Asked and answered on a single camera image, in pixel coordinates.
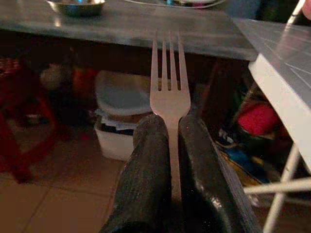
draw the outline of white plastic container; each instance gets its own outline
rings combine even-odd
[[[95,123],[95,131],[101,145],[103,156],[127,161],[133,150],[133,136],[101,131],[101,117]]]

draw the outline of red plastic stool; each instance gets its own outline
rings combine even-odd
[[[4,113],[23,123],[23,109],[30,99],[53,125],[52,133],[26,153],[21,153]],[[39,162],[51,150],[57,140],[66,139],[64,127],[56,120],[39,79],[19,60],[0,58],[0,172],[11,172],[18,183],[32,178],[29,166]]]

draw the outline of fork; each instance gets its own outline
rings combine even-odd
[[[150,106],[152,111],[159,115],[165,122],[169,135],[170,165],[172,177],[172,201],[181,203],[181,185],[178,156],[178,123],[190,109],[190,93],[188,87],[187,69],[184,48],[178,34],[179,50],[179,73],[180,90],[177,85],[174,48],[171,33],[170,43],[170,66],[171,66],[171,89],[168,87],[166,40],[162,44],[162,82],[159,90],[158,81],[158,56],[157,56],[157,35],[153,40],[152,63],[151,63],[151,85],[150,85]]]

